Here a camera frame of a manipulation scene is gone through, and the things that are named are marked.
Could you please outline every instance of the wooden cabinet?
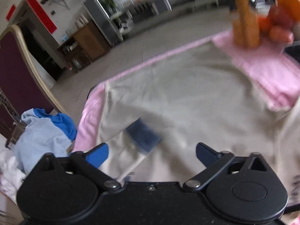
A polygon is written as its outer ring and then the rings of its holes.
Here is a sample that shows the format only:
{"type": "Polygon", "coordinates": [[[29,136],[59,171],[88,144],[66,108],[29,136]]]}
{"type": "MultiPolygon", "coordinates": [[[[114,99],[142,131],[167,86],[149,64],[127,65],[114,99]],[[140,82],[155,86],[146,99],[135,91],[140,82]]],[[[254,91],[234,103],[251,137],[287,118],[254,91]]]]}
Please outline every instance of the wooden cabinet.
{"type": "Polygon", "coordinates": [[[86,67],[110,50],[110,45],[93,22],[75,32],[58,51],[74,71],[86,67]]]}
{"type": "Polygon", "coordinates": [[[93,22],[79,29],[73,37],[92,61],[103,56],[110,49],[110,45],[93,22]]]}

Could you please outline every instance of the white cloth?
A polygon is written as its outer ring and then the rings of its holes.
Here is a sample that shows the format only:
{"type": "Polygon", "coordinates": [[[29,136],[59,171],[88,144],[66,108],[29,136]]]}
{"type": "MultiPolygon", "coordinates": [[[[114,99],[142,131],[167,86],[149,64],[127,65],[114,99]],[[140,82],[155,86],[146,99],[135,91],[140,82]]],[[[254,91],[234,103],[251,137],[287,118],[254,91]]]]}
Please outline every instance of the white cloth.
{"type": "Polygon", "coordinates": [[[132,138],[124,130],[106,142],[109,148],[108,158],[101,165],[101,170],[110,173],[118,182],[126,176],[147,156],[138,150],[132,138]]]}
{"type": "Polygon", "coordinates": [[[17,191],[22,185],[25,174],[17,168],[18,161],[13,151],[9,149],[3,149],[0,152],[0,170],[2,175],[0,176],[1,191],[16,202],[17,191]]]}
{"type": "Polygon", "coordinates": [[[299,111],[297,103],[286,115],[271,112],[250,80],[209,42],[107,83],[97,144],[142,117],[162,140],[131,170],[132,181],[183,183],[205,168],[195,155],[204,142],[236,156],[262,153],[291,197],[300,173],[299,111]]]}

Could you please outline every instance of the pink bedsheet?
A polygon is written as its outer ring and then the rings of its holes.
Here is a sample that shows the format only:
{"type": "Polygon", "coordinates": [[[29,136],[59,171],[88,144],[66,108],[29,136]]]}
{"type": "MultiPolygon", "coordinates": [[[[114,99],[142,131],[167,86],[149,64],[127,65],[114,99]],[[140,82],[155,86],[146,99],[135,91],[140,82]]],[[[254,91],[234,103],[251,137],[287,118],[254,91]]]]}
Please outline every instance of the pink bedsheet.
{"type": "Polygon", "coordinates": [[[270,109],[293,107],[300,94],[298,62],[282,54],[283,47],[278,47],[266,39],[262,39],[262,44],[257,49],[245,50],[236,47],[233,45],[232,32],[225,31],[155,56],[97,85],[90,93],[82,112],[73,151],[87,151],[95,147],[98,125],[104,107],[106,82],[119,79],[170,55],[200,46],[209,40],[230,56],[232,62],[260,86],[267,96],[266,101],[270,109]]]}

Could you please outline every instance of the folded cloth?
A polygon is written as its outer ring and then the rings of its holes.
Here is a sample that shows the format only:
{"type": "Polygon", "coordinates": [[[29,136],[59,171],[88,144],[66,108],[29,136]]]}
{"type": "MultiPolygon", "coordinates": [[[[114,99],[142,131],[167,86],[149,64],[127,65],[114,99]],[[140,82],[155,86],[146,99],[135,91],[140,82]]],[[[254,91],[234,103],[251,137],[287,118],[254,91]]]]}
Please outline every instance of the folded cloth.
{"type": "Polygon", "coordinates": [[[99,169],[122,182],[159,141],[160,137],[139,118],[107,141],[108,158],[99,169]]]}
{"type": "Polygon", "coordinates": [[[60,128],[71,141],[75,139],[77,134],[76,126],[68,115],[58,113],[52,116],[47,114],[45,109],[40,108],[34,108],[33,111],[38,118],[50,118],[52,123],[60,128]]]}
{"type": "Polygon", "coordinates": [[[55,126],[50,117],[39,118],[34,109],[22,114],[22,121],[27,124],[25,132],[20,136],[13,151],[18,160],[18,168],[28,174],[39,159],[47,152],[56,157],[66,157],[66,150],[71,145],[62,129],[55,126]]]}
{"type": "Polygon", "coordinates": [[[14,153],[10,149],[2,149],[0,151],[0,170],[2,173],[0,176],[0,191],[15,203],[17,203],[17,191],[25,178],[25,174],[17,166],[18,161],[14,153]]]}

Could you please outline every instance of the wooden chair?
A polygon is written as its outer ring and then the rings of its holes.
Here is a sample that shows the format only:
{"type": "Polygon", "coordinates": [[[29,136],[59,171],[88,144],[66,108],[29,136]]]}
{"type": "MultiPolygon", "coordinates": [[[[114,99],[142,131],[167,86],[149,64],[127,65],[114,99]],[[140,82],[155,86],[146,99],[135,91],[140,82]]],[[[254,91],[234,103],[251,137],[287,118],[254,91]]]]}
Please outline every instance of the wooden chair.
{"type": "Polygon", "coordinates": [[[19,118],[31,108],[42,108],[46,113],[53,109],[66,113],[32,63],[22,32],[16,25],[0,35],[0,91],[6,98],[0,107],[0,134],[8,141],[16,129],[12,127],[14,117],[8,107],[19,118]]]}

